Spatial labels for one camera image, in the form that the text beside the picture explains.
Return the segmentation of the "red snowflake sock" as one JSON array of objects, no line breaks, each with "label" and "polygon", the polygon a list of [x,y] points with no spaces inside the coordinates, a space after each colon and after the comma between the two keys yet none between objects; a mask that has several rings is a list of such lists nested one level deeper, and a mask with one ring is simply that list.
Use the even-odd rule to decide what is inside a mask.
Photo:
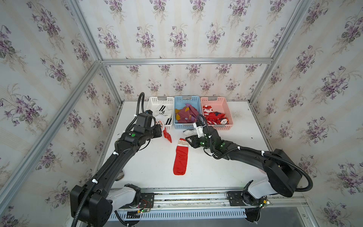
[{"label": "red snowflake sock", "polygon": [[228,124],[229,120],[227,119],[224,113],[220,112],[212,112],[205,116],[207,123],[212,125],[222,125]]},{"label": "red snowflake sock", "polygon": [[167,139],[170,143],[172,143],[171,135],[168,133],[165,124],[162,121],[158,121],[158,124],[161,125],[162,133],[165,139]]}]

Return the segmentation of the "purple yellow sock front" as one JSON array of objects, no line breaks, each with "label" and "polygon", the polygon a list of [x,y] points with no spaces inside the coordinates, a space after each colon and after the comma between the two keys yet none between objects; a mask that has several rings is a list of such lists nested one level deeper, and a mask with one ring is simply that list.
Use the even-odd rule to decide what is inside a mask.
[{"label": "purple yellow sock front", "polygon": [[175,109],[175,119],[176,119],[176,121],[181,120],[181,118],[182,118],[181,113],[182,113],[182,111],[180,109]]}]

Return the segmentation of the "purple striped sock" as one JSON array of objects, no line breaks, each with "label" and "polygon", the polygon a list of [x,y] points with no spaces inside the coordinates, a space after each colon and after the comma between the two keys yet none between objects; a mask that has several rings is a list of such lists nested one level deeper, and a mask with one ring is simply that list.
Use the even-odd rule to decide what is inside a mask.
[{"label": "purple striped sock", "polygon": [[199,115],[198,110],[191,104],[185,104],[185,107],[181,109],[181,120],[176,121],[179,124],[191,124],[197,121]]}]

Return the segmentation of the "plain red sock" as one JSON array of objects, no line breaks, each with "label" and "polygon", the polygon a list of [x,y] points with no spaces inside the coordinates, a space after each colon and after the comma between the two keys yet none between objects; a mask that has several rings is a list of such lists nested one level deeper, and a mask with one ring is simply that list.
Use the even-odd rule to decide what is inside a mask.
[{"label": "plain red sock", "polygon": [[173,173],[176,176],[182,176],[186,173],[188,163],[188,147],[178,145],[173,166]]}]

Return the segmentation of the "red white striped santa sock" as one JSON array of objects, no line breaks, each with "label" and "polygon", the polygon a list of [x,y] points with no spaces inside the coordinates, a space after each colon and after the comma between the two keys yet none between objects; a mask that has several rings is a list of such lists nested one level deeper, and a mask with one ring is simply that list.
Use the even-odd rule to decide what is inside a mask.
[{"label": "red white striped santa sock", "polygon": [[204,114],[209,114],[213,112],[213,108],[211,106],[205,105],[202,107],[203,113]]}]

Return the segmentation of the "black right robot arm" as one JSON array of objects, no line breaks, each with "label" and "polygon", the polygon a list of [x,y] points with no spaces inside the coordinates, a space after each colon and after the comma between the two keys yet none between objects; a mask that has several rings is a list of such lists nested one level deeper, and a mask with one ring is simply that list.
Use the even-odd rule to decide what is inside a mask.
[{"label": "black right robot arm", "polygon": [[309,174],[296,165],[283,150],[257,150],[223,140],[201,114],[193,126],[197,133],[186,137],[191,147],[209,150],[207,155],[215,160],[239,161],[265,172],[264,179],[251,180],[242,190],[241,196],[245,203],[276,194],[290,198],[295,192],[308,192],[313,188],[313,180]]}]

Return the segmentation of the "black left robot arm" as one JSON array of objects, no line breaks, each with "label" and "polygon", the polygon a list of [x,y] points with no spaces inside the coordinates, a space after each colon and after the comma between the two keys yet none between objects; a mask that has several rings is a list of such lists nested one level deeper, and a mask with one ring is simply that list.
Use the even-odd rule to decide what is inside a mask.
[{"label": "black left robot arm", "polygon": [[138,205],[141,192],[132,184],[110,193],[111,187],[128,161],[154,138],[162,136],[152,111],[144,109],[145,94],[139,95],[134,119],[114,143],[115,149],[101,168],[83,186],[70,192],[72,226],[82,221],[90,227],[102,227],[110,215],[125,205]]}]

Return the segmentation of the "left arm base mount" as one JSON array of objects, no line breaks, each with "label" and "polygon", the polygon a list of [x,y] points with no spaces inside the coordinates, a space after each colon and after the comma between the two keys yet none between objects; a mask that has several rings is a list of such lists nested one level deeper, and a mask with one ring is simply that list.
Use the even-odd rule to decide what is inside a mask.
[{"label": "left arm base mount", "polygon": [[124,209],[151,209],[154,207],[155,194],[154,193],[141,193],[136,197],[131,204],[122,206]]}]

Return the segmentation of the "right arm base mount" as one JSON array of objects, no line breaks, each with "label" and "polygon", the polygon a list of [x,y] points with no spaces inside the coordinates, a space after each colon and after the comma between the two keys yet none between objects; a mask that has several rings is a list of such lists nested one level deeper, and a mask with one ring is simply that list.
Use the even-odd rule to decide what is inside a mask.
[{"label": "right arm base mount", "polygon": [[256,206],[262,208],[269,203],[266,196],[256,199],[247,191],[229,191],[226,193],[226,197],[230,206]]}]

